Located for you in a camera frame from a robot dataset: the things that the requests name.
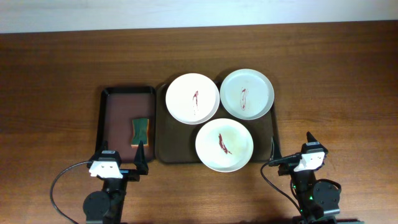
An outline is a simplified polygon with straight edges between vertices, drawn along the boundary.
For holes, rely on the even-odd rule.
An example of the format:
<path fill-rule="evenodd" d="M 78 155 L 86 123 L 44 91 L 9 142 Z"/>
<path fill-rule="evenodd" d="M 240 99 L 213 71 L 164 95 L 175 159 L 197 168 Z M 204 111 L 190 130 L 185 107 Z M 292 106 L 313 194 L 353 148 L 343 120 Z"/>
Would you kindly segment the green and orange sponge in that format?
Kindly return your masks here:
<path fill-rule="evenodd" d="M 148 118 L 137 118 L 132 121 L 131 147 L 138 147 L 140 142 L 144 147 L 149 145 L 149 128 Z"/>

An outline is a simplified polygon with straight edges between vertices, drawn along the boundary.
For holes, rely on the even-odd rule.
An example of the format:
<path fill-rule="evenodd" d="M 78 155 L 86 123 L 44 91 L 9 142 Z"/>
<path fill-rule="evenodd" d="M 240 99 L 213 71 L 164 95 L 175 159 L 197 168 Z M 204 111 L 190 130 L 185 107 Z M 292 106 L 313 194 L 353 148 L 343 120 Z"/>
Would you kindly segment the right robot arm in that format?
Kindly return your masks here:
<path fill-rule="evenodd" d="M 271 140 L 271 157 L 266 166 L 279 168 L 278 175 L 290 176 L 292 197 L 300 215 L 295 223 L 336 223 L 340 213 L 341 185 L 329 179 L 317 179 L 315 171 L 324 165 L 328 149 L 307 133 L 301 151 L 283 157 L 276 140 Z"/>

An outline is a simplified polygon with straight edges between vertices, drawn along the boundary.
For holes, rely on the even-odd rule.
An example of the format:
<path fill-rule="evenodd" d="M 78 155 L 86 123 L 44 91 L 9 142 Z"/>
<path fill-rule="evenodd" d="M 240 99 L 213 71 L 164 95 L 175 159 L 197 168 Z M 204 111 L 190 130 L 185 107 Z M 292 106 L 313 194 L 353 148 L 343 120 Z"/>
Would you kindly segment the white plate front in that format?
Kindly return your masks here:
<path fill-rule="evenodd" d="M 201 162 L 217 172 L 234 172 L 244 167 L 254 152 L 251 133 L 241 123 L 227 118 L 206 123 L 195 139 Z"/>

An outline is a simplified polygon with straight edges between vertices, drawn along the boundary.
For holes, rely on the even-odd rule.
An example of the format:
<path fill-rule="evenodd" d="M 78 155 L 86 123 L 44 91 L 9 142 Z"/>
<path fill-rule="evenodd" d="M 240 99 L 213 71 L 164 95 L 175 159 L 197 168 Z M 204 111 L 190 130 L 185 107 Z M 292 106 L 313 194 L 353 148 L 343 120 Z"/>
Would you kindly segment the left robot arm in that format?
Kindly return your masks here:
<path fill-rule="evenodd" d="M 87 223 L 121 223 L 127 184 L 138 182 L 147 175 L 149 167 L 144 156 L 144 143 L 139 141 L 133 160 L 135 169 L 121 169 L 121 156 L 118 151 L 108 149 L 105 141 L 101 149 L 89 160 L 89 173 L 103 181 L 100 191 L 89 194 L 83 202 Z"/>

